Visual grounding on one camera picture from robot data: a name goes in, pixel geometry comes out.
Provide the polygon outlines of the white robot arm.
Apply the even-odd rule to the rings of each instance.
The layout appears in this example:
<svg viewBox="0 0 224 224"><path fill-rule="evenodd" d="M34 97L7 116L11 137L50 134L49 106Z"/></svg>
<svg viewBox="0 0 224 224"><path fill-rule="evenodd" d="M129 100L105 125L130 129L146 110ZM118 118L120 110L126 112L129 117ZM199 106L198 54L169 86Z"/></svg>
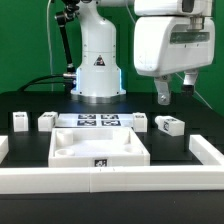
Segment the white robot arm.
<svg viewBox="0 0 224 224"><path fill-rule="evenodd" d="M198 69L212 63L214 0L62 0L56 14L66 60L65 77L73 80L73 98L110 103L123 98L121 70L116 64L116 28L101 17L99 6L134 6L134 67L154 79L158 103L168 105L169 82L185 74L182 91L192 95Z"/></svg>

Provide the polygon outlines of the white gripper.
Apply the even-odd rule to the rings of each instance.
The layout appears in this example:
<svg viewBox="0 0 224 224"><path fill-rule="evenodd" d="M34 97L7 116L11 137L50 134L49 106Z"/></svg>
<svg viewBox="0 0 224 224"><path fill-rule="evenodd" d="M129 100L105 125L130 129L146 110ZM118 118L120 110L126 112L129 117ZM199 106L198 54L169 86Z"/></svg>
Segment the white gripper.
<svg viewBox="0 0 224 224"><path fill-rule="evenodd" d="M172 76L167 74L185 71L182 93L192 96L199 74L195 68L213 61L215 26L212 19L206 18L204 28L199 31L190 30L189 26L189 17L141 17L136 22L134 66L139 75L157 77L154 83L160 105L171 102Z"/></svg>

